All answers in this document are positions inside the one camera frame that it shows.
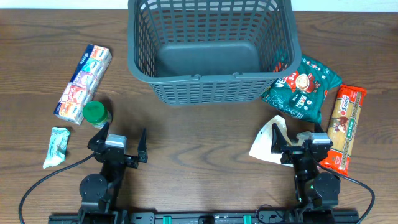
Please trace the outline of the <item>multicolour tissue multipack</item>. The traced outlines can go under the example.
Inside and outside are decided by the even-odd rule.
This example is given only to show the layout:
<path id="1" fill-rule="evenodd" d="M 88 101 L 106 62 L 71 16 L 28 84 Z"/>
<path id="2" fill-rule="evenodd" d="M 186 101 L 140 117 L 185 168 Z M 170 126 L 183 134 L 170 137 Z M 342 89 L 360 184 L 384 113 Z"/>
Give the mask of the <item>multicolour tissue multipack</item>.
<path id="1" fill-rule="evenodd" d="M 112 59 L 110 49 L 87 45 L 53 113 L 75 124 L 83 121 L 83 108 L 93 98 Z"/>

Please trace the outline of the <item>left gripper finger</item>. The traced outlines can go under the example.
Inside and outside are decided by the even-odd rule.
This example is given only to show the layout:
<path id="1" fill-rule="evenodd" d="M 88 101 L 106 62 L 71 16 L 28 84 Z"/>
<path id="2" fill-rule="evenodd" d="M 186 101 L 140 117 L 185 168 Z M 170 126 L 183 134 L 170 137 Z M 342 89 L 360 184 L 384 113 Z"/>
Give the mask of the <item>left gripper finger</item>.
<path id="1" fill-rule="evenodd" d="M 146 129 L 143 129 L 142 135 L 137 147 L 139 162 L 146 163 L 148 160 L 147 145 L 146 145 Z"/>
<path id="2" fill-rule="evenodd" d="M 106 138 L 108 136 L 110 123 L 107 122 L 104 126 L 96 133 L 89 141 L 87 148 L 90 150 L 98 150 L 100 146 L 105 144 Z"/>

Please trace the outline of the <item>orange spaghetti packet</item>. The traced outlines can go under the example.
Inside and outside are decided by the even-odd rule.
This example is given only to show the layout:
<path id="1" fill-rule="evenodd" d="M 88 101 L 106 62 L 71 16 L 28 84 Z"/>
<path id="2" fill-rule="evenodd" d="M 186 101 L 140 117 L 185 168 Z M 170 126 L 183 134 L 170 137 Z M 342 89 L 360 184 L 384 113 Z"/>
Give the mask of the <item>orange spaghetti packet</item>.
<path id="1" fill-rule="evenodd" d="M 333 145 L 328 151 L 328 157 L 320 164 L 344 176 L 348 175 L 354 137 L 366 93 L 366 89 L 361 87 L 341 85 L 328 125 L 327 135 Z"/>

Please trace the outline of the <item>green lidded jar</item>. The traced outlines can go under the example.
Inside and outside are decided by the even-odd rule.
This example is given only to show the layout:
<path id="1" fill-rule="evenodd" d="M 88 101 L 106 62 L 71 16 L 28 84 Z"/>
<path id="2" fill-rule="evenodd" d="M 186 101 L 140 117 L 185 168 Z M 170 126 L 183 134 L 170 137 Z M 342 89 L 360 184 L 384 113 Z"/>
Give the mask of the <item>green lidded jar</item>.
<path id="1" fill-rule="evenodd" d="M 113 117 L 100 101 L 90 101 L 83 108 L 83 117 L 95 128 L 101 129 L 106 123 L 111 123 Z"/>

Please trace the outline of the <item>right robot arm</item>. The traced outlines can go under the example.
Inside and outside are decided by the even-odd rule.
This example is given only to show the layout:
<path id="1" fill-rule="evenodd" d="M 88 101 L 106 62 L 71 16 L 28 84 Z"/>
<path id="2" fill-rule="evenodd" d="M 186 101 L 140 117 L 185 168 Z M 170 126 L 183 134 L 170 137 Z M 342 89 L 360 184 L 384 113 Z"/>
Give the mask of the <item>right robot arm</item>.
<path id="1" fill-rule="evenodd" d="M 316 125 L 316 130 L 300 146 L 289 146 L 278 125 L 272 124 L 271 153 L 280 154 L 282 164 L 293 165 L 295 195 L 300 202 L 294 209 L 285 212 L 286 222 L 334 222 L 331 210 L 338 205 L 340 178 L 318 170 L 318 163 L 327 158 L 333 143 L 319 125 Z"/>

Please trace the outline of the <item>white beige paper pouch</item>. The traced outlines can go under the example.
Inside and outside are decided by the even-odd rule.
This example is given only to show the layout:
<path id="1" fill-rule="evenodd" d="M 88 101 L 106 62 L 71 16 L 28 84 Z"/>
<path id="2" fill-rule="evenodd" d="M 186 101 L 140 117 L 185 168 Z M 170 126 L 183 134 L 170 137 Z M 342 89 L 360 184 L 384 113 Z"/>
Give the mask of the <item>white beige paper pouch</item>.
<path id="1" fill-rule="evenodd" d="M 296 135 L 297 139 L 291 140 L 287 136 L 287 126 L 283 117 L 276 115 L 270 121 L 268 121 L 257 134 L 249 151 L 249 155 L 262 161 L 281 164 L 280 159 L 282 158 L 282 154 L 271 153 L 272 125 L 274 123 L 280 129 L 282 136 L 287 141 L 288 146 L 301 146 L 304 140 L 308 140 L 310 138 L 312 133 L 310 131 L 298 133 Z"/>

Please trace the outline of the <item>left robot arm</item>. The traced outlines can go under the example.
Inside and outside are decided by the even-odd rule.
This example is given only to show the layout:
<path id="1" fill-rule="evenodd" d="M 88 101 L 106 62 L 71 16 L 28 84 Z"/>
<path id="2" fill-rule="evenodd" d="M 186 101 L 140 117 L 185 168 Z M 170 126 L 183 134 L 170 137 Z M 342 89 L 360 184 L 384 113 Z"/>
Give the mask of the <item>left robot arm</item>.
<path id="1" fill-rule="evenodd" d="M 82 197 L 78 212 L 79 224 L 125 224 L 130 222 L 127 210 L 116 208 L 119 190 L 127 168 L 138 168 L 148 160 L 146 130 L 142 131 L 137 155 L 126 154 L 127 138 L 109 134 L 109 123 L 88 141 L 88 149 L 102 168 L 98 174 L 87 175 L 80 184 Z"/>

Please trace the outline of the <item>green coffee mix bag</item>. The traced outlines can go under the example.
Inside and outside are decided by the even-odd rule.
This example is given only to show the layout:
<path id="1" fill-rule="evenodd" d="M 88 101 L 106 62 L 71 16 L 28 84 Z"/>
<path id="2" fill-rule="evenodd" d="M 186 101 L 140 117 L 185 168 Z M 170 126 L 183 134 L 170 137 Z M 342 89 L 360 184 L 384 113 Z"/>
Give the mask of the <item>green coffee mix bag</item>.
<path id="1" fill-rule="evenodd" d="M 261 99 L 293 118 L 321 123 L 321 108 L 328 91 L 342 83 L 335 71 L 303 54 L 298 69 L 274 81 Z"/>

